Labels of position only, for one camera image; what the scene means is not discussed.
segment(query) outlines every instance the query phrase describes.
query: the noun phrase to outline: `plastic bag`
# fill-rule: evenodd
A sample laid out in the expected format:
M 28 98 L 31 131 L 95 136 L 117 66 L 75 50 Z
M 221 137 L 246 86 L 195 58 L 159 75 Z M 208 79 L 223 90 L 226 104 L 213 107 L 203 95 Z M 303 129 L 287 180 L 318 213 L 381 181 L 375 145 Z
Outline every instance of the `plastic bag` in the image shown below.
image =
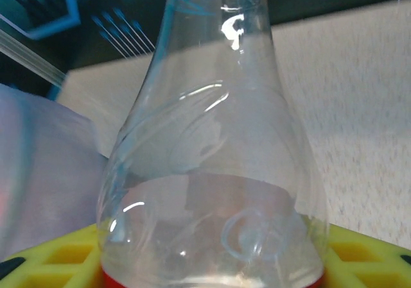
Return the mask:
M 90 120 L 0 84 L 0 261 L 95 223 L 104 165 Z

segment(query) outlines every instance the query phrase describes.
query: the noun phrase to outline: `plastic bottle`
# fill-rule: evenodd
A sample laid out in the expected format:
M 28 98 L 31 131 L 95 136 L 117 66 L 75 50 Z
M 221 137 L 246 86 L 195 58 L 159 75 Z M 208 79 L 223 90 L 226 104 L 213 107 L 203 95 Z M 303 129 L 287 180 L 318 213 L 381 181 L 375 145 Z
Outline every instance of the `plastic bottle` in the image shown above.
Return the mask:
M 100 194 L 107 287 L 318 287 L 326 213 L 266 0 L 167 0 Z

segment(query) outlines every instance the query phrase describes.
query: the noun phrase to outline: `yellow holder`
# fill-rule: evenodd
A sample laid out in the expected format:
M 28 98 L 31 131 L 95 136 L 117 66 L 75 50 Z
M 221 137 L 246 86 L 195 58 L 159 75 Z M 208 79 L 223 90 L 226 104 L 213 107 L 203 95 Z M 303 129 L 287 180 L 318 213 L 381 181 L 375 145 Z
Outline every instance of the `yellow holder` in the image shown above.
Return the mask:
M 13 255 L 0 288 L 102 288 L 96 225 Z M 411 288 L 411 251 L 331 225 L 324 288 Z

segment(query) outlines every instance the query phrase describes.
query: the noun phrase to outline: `textured white surface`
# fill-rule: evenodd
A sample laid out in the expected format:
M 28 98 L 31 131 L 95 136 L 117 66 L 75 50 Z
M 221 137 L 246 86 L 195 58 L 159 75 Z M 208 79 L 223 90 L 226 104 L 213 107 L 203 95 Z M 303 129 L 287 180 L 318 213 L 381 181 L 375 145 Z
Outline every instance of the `textured white surface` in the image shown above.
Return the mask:
M 339 226 L 411 248 L 411 0 L 273 29 Z M 58 99 L 108 156 L 150 56 L 72 71 Z

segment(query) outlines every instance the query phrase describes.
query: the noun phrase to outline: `embossed bottle design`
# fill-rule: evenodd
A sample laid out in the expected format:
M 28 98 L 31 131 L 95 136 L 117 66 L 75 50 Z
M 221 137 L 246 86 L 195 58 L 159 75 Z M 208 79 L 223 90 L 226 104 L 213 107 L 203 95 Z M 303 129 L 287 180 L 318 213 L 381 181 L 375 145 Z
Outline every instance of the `embossed bottle design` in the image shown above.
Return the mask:
M 319 287 L 326 199 L 265 0 L 168 0 L 98 206 L 107 287 Z

